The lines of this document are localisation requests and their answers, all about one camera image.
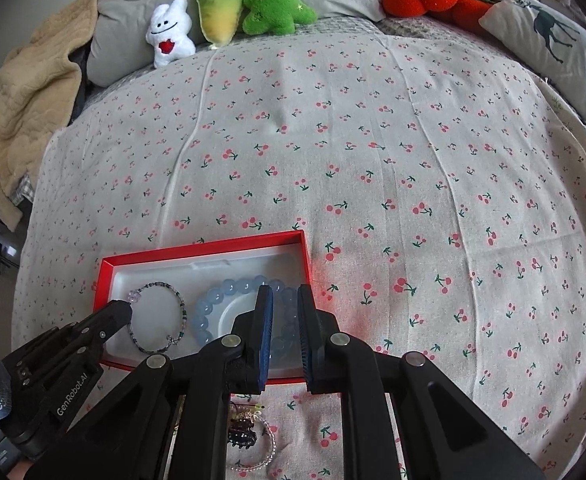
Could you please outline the red jewelry box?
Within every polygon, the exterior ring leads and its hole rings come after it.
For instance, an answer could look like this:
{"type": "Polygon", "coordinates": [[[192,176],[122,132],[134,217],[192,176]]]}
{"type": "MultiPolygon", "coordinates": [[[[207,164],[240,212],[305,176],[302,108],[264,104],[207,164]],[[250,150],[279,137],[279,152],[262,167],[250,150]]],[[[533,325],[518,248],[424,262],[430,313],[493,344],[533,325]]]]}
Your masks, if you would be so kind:
{"type": "Polygon", "coordinates": [[[268,378],[302,377],[297,290],[310,281],[305,234],[287,231],[105,258],[93,307],[126,300],[128,325],[110,337],[103,363],[133,370],[152,350],[189,356],[231,332],[255,307],[258,287],[275,296],[268,378]]]}

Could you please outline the cherry print bed sheet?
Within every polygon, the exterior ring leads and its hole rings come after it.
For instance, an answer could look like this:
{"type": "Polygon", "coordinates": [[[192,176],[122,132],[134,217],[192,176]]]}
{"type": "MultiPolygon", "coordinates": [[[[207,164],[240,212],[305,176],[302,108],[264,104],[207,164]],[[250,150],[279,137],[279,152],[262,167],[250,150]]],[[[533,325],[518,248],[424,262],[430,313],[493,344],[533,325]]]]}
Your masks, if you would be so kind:
{"type": "Polygon", "coordinates": [[[315,25],[139,70],[54,134],[12,343],[110,256],[302,231],[319,308],[418,351],[549,479],[586,448],[586,125],[481,40],[315,25]]]}

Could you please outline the beige blanket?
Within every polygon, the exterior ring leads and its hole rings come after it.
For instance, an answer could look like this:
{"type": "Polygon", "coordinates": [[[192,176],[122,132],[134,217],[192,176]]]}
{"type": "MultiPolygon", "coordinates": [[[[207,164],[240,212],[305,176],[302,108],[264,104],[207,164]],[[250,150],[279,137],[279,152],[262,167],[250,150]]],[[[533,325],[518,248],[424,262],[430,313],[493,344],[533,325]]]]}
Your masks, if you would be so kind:
{"type": "Polygon", "coordinates": [[[97,19],[98,0],[74,0],[0,67],[0,220],[11,231],[22,212],[10,196],[22,177],[37,181],[52,134],[72,117],[81,68],[69,55],[92,39],[97,19]]]}

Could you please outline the white bunny plush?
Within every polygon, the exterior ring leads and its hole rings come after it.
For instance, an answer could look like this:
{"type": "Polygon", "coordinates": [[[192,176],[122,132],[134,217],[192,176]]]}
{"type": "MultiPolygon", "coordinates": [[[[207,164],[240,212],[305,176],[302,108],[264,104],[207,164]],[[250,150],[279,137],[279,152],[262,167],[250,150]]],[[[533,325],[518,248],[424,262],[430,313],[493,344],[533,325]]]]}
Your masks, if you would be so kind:
{"type": "Polygon", "coordinates": [[[197,52],[189,37],[192,20],[187,0],[174,0],[156,6],[145,33],[145,41],[153,49],[153,65],[161,68],[197,52]]]}

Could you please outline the green tree plush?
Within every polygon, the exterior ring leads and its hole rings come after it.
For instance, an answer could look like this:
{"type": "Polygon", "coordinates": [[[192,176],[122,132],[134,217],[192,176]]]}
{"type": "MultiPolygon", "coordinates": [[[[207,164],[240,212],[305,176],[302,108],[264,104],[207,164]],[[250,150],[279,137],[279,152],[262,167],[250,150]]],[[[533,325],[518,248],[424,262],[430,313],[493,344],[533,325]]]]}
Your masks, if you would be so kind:
{"type": "Polygon", "coordinates": [[[247,14],[242,22],[245,35],[295,33],[297,25],[317,21],[317,13],[302,0],[243,0],[247,14]]]}

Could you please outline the yellow green carrot plush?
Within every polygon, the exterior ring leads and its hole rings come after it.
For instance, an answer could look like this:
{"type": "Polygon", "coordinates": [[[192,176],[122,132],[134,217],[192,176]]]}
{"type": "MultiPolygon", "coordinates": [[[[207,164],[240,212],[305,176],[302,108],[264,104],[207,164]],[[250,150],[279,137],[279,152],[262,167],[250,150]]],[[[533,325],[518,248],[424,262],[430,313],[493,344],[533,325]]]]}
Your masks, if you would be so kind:
{"type": "Polygon", "coordinates": [[[201,31],[212,49],[230,44],[238,29],[243,0],[197,0],[201,31]]]}

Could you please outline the deer print pillow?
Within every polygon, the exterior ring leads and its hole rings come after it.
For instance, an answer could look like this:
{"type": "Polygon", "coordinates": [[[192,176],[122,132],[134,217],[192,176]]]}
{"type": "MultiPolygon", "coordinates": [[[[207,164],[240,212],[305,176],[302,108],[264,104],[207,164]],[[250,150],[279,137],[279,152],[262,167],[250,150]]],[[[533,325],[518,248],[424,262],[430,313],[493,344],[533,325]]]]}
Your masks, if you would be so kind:
{"type": "Polygon", "coordinates": [[[538,0],[502,0],[480,26],[550,81],[586,124],[586,29],[538,0]]]}

